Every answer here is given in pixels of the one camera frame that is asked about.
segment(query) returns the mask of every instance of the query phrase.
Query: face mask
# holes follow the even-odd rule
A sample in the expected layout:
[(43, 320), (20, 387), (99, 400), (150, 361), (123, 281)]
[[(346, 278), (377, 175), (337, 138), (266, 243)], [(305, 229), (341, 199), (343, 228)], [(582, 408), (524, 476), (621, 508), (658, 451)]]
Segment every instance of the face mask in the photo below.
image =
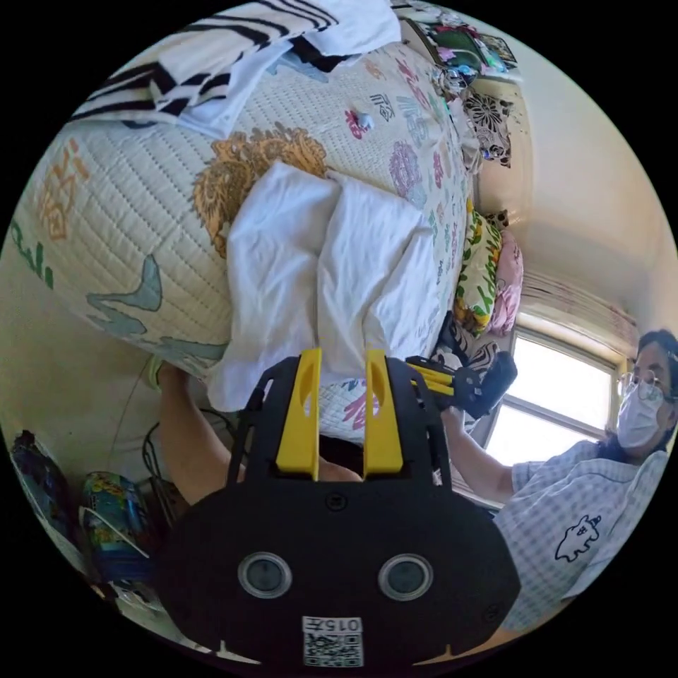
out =
[(657, 413), (663, 399), (653, 398), (654, 386), (644, 382), (634, 384), (624, 396), (617, 419), (617, 437), (623, 448), (646, 445), (659, 430)]

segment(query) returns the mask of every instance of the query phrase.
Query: yellow pillow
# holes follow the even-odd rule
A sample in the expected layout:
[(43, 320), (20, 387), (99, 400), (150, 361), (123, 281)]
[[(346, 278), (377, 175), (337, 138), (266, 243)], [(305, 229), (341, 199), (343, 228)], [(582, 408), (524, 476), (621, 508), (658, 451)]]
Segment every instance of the yellow pillow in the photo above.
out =
[(454, 299), (454, 317), (467, 332), (477, 337), (487, 329), (494, 309), (501, 233), (476, 212), (470, 199), (466, 210), (466, 240)]

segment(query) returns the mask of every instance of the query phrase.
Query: dark hair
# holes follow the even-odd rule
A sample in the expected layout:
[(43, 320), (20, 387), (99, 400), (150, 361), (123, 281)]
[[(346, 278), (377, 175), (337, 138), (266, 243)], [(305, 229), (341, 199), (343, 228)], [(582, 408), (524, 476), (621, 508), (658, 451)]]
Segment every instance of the dark hair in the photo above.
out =
[[(669, 395), (671, 399), (678, 398), (678, 339), (676, 339), (673, 333), (668, 330), (653, 330), (652, 332), (647, 332), (646, 334), (643, 334), (638, 342), (638, 353), (650, 344), (659, 344), (666, 352), (669, 359), (669, 374), (671, 379)], [(671, 441), (675, 429), (675, 426), (668, 429), (652, 452), (665, 450)], [(607, 439), (598, 443), (597, 456), (598, 458), (611, 459), (613, 461), (627, 461), (627, 454), (619, 444), (617, 434), (612, 431), (607, 432)]]

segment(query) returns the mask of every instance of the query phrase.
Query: camera lens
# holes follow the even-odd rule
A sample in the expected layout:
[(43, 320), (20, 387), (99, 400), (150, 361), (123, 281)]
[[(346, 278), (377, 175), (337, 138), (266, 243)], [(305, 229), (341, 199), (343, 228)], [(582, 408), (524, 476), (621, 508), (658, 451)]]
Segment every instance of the camera lens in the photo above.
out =
[(292, 585), (287, 563), (273, 553), (253, 553), (238, 568), (240, 586), (257, 598), (277, 598)]
[(433, 570), (421, 556), (401, 554), (387, 561), (379, 572), (379, 588), (392, 600), (423, 596), (433, 581)]

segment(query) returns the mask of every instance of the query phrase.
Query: woman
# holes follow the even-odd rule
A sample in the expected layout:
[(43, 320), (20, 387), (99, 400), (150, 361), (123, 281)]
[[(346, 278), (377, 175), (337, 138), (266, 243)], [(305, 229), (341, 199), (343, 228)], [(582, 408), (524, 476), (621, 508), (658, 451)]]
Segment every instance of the woman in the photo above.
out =
[(443, 413), (451, 463), (476, 495), (504, 505), (495, 523), (522, 585), (499, 632), (473, 653), (551, 619), (600, 575), (645, 512), (678, 421), (678, 340), (666, 330), (645, 334), (621, 387), (608, 440), (512, 467), (484, 452), (457, 412)]

